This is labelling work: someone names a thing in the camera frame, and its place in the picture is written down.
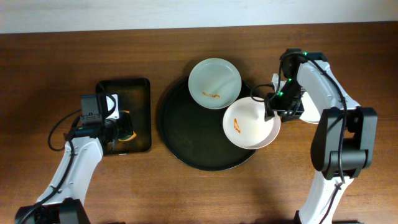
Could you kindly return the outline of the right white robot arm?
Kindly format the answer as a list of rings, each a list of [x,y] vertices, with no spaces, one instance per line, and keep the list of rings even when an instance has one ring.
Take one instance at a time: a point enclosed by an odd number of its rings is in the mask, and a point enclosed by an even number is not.
[[[279,62],[278,77],[287,80],[267,94],[264,121],[277,115],[297,118],[304,112],[303,93],[308,93],[320,114],[310,149],[315,175],[294,223],[331,223],[345,190],[371,165],[377,113],[344,91],[323,53],[287,49]]]

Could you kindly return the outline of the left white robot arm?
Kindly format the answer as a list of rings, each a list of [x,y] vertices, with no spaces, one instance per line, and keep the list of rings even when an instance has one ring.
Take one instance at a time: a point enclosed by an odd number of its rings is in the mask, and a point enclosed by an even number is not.
[[[64,154],[52,181],[36,203],[17,211],[16,223],[89,223],[83,205],[96,166],[108,145],[136,137],[117,94],[84,95],[81,109],[71,115],[75,119],[64,135]]]

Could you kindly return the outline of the white plate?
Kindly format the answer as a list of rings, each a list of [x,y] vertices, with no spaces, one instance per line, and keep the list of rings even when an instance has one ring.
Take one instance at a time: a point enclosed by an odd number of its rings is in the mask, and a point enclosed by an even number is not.
[[[304,108],[304,112],[299,117],[302,121],[311,124],[318,124],[320,120],[320,114],[312,101],[311,97],[307,92],[304,92],[301,98],[302,106]]]

